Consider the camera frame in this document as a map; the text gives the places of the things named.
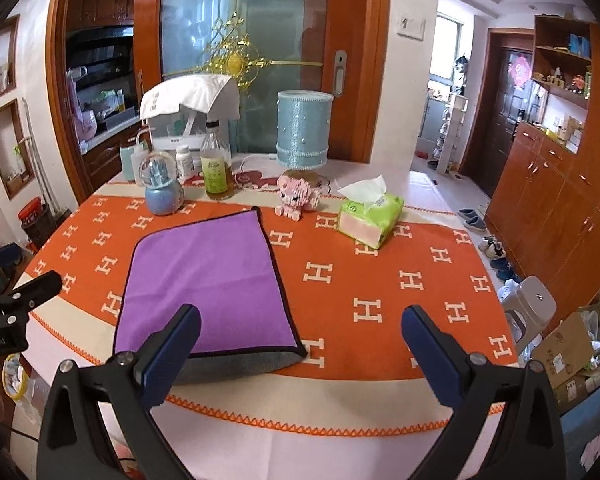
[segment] cylindrical lampshade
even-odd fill
[[[333,95],[309,90],[278,92],[278,162],[310,171],[327,163]]]

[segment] white plastic stool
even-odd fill
[[[522,331],[522,337],[516,341],[518,355],[545,329],[555,314],[554,298],[535,276],[523,280],[502,301],[502,307]]]

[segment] wooden niche frame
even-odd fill
[[[20,111],[18,110],[18,100],[14,99],[9,101],[0,107],[0,114],[6,109],[11,111],[11,122],[13,123],[13,131],[15,133],[17,145],[20,147],[20,156],[22,157],[22,161],[24,162],[25,171],[19,175],[20,181],[16,181],[15,183],[9,186],[5,177],[0,168],[0,179],[2,180],[2,185],[4,186],[4,190],[7,193],[7,197],[9,200],[13,200],[13,198],[29,183],[35,180],[35,175],[33,173],[33,168],[31,166],[31,160],[29,158],[29,152],[27,151],[26,145],[21,142],[24,138],[22,133],[22,123],[20,122]]]
[[[10,30],[9,37],[9,52],[7,54],[7,85],[0,92],[0,97],[7,94],[11,90],[16,88],[16,37],[18,35],[18,21],[20,15],[11,16],[4,20],[2,27],[0,27],[0,34],[5,30]]]

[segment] vinegar bottle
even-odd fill
[[[206,137],[200,146],[200,162],[206,194],[211,200],[225,200],[234,194],[229,146],[220,138],[219,121],[206,124]]]

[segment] pink toy figurine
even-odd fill
[[[282,205],[276,206],[276,215],[286,216],[297,222],[302,216],[302,210],[311,211],[318,207],[320,191],[311,189],[306,180],[282,175],[278,179],[278,187]]]

